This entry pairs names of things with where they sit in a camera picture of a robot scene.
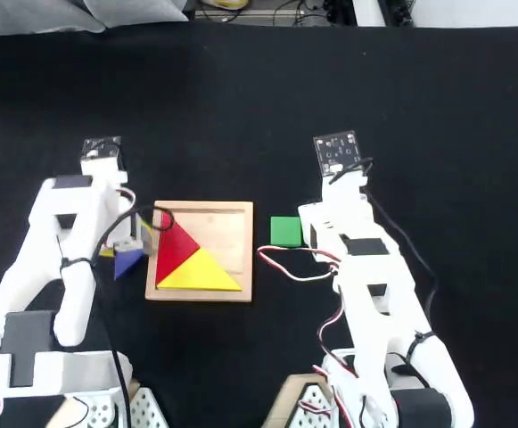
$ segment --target green cube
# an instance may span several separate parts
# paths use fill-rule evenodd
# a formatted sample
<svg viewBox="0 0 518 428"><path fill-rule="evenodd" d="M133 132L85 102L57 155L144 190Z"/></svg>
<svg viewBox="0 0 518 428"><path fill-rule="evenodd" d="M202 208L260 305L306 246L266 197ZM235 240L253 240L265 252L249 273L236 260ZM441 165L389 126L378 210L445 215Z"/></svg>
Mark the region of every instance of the green cube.
<svg viewBox="0 0 518 428"><path fill-rule="evenodd" d="M270 244L280 247L301 247L300 217L271 217Z"/></svg>

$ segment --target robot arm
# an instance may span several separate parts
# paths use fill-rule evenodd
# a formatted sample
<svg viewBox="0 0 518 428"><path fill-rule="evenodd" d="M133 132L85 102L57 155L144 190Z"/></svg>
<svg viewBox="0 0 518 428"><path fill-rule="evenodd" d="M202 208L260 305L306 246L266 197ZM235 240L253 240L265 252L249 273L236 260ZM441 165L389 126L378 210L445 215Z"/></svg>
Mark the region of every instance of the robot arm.
<svg viewBox="0 0 518 428"><path fill-rule="evenodd" d="M101 147L83 157L81 165L85 175L48 178L42 184L18 257L0 283L0 398L77 393L122 401L109 351L71 353L54 346L83 341L95 295L91 266L65 261L91 259L104 231L130 208L119 194L127 174L119 170L118 151ZM108 246L127 242L131 224L116 227ZM27 311L54 279L64 284L58 312ZM125 356L118 354L118 360L127 383L132 367Z"/></svg>
<svg viewBox="0 0 518 428"><path fill-rule="evenodd" d="M432 332L398 245L374 222L360 192L366 174L354 169L334 179L344 165L359 160L353 132L317 137L315 146L322 201L299 207L302 232L310 248L341 260L333 288L355 346L333 352L354 358L351 371L335 358L324 360L336 402L353 425L365 428L470 428L473 406L447 348ZM330 261L322 254L315 259Z"/></svg>

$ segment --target yellow triangle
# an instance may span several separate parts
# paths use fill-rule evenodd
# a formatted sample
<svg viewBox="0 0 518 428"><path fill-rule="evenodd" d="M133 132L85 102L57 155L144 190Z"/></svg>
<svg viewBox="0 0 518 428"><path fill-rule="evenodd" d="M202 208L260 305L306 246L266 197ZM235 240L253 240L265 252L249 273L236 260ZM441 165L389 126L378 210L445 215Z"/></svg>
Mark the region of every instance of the yellow triangle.
<svg viewBox="0 0 518 428"><path fill-rule="evenodd" d="M240 292L241 286L203 248L166 276L158 289Z"/></svg>

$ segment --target black table surface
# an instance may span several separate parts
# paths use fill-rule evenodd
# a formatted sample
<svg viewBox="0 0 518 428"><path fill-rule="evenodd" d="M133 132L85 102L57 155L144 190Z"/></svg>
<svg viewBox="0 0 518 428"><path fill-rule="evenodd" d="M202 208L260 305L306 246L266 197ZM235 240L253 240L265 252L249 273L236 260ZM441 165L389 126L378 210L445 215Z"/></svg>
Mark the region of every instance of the black table surface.
<svg viewBox="0 0 518 428"><path fill-rule="evenodd" d="M320 196L311 137L351 128L376 159L374 195L440 278L433 323L477 426L518 426L518 29L0 37L0 279L41 181L78 173L85 137L124 137L141 202L253 201L258 245L270 216ZM422 298L429 280L407 261ZM286 376L321 361L329 283L295 284L257 260L251 304L166 303L144 299L145 274L142 263L108 282L111 327L174 427L260 426ZM346 327L328 341L349 346ZM94 314L79 348L106 349ZM8 399L0 426L44 426L60 400Z"/></svg>

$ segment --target wooden base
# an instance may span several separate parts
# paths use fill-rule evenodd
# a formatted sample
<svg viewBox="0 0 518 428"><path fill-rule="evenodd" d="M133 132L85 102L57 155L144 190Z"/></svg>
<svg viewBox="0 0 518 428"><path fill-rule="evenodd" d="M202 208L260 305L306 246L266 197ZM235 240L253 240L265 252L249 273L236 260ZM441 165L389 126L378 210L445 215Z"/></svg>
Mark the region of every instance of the wooden base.
<svg viewBox="0 0 518 428"><path fill-rule="evenodd" d="M252 202L156 201L171 210L179 225L241 286L240 292L159 290L155 276L160 232L152 230L154 254L145 283L147 300L251 301L252 298ZM153 212L159 226L160 211Z"/></svg>

